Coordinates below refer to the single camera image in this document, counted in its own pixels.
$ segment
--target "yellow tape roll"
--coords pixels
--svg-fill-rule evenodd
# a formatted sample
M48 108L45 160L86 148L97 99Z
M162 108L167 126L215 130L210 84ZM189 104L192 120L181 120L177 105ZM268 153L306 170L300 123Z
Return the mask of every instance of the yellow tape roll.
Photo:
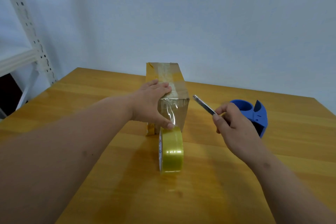
M159 165L160 172L174 173L182 170L183 141L179 127L173 130L160 129L159 135Z

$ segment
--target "right hand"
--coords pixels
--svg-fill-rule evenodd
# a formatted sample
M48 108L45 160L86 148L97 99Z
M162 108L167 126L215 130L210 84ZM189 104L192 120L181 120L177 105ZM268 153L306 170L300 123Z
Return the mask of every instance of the right hand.
M252 122L248 120L234 103L218 107L212 116L230 151L247 165L263 159L268 150L260 139Z

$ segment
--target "left hand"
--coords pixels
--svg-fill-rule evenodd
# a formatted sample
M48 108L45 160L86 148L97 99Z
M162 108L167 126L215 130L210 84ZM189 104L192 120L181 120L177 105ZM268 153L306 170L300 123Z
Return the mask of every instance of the left hand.
M139 90L129 95L132 106L131 120L155 123L162 128L173 129L174 124L158 111L159 99L170 91L168 82L158 84L158 79L146 82Z

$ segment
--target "wood grain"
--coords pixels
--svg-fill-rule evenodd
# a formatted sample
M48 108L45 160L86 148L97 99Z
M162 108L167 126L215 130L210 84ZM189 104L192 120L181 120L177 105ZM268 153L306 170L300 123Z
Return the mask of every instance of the wood grain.
M0 122L0 139L55 121L111 95L128 94L144 76L77 68ZM210 107L260 100L265 144L336 211L336 117L313 98L187 82ZM216 134L211 116L189 104L184 166L161 176L158 138L130 121L111 141L57 223L273 223L249 168Z

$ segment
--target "hand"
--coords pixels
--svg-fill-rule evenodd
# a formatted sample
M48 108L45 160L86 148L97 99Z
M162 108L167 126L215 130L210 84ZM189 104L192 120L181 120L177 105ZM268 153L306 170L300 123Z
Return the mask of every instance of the hand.
M129 95L132 106L131 120L155 123L162 128L173 129L174 124L158 111L159 99L170 91L169 83L158 84L158 79L142 85L139 90Z
M230 151L247 165L263 159L268 152L252 122L248 120L234 103L218 107L212 116Z

